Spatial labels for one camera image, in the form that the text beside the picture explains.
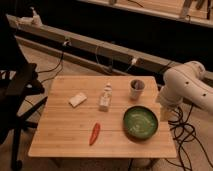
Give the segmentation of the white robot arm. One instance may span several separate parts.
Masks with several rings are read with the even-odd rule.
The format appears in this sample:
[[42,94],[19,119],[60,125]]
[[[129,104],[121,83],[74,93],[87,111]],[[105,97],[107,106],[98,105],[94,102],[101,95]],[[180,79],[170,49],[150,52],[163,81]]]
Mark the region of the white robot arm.
[[168,121],[172,111],[183,102],[183,99],[213,114],[213,87],[202,81],[205,72],[202,63],[190,61],[171,67],[164,73],[164,86],[156,98],[156,102],[161,105],[161,121]]

